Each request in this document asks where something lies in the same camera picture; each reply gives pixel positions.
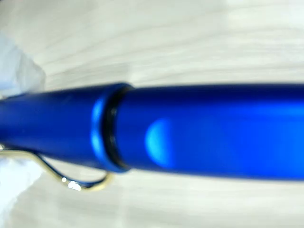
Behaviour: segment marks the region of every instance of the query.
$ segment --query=white cloth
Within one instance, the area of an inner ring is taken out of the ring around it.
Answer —
[[[0,33],[0,95],[8,97],[43,89],[44,80],[42,69]],[[17,196],[40,175],[41,169],[33,161],[0,156],[0,227]]]

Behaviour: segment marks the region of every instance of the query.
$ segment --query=blue pen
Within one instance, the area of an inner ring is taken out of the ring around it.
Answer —
[[[0,101],[0,143],[110,172],[304,179],[304,85],[101,85]]]

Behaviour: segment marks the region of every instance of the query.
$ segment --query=pen barrel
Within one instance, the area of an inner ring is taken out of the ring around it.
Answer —
[[[135,89],[121,99],[114,129],[132,168],[304,179],[304,85]]]

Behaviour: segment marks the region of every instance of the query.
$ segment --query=pen cap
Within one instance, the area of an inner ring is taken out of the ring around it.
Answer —
[[[88,167],[122,172],[109,158],[107,109],[126,84],[102,85],[0,101],[0,143]]]
[[[304,85],[139,88],[117,107],[121,160],[151,171],[304,179]]]

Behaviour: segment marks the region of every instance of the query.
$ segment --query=pen clip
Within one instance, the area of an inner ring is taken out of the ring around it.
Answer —
[[[74,180],[60,173],[58,170],[52,167],[48,162],[46,162],[41,156],[29,151],[3,148],[0,149],[0,156],[31,159],[34,162],[36,162],[44,171],[46,171],[48,174],[54,177],[58,182],[64,184],[70,189],[74,189],[77,191],[101,190],[109,184],[109,182],[113,177],[112,173],[107,172],[103,178],[96,181],[85,182],[85,181]]]

